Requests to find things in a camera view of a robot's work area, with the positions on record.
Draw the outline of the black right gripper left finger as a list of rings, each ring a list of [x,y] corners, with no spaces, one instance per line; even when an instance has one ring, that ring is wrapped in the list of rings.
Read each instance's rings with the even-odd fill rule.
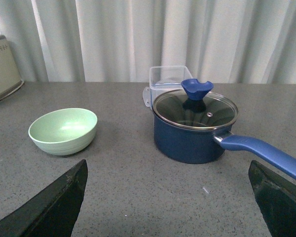
[[[81,160],[24,205],[0,220],[0,237],[69,237],[88,178]]]

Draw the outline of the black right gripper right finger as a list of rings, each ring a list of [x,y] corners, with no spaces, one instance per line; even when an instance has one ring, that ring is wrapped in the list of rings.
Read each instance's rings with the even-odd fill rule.
[[[296,185],[256,160],[248,170],[256,203],[273,237],[296,237]]]

